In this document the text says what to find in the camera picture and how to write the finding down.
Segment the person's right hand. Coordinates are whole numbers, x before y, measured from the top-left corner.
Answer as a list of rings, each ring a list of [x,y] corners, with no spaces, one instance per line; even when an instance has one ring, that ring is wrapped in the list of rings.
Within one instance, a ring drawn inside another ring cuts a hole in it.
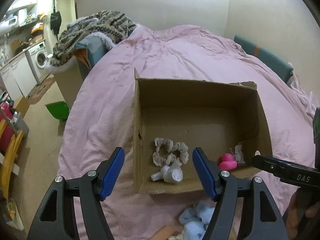
[[[319,239],[319,191],[300,187],[283,215],[289,239]]]

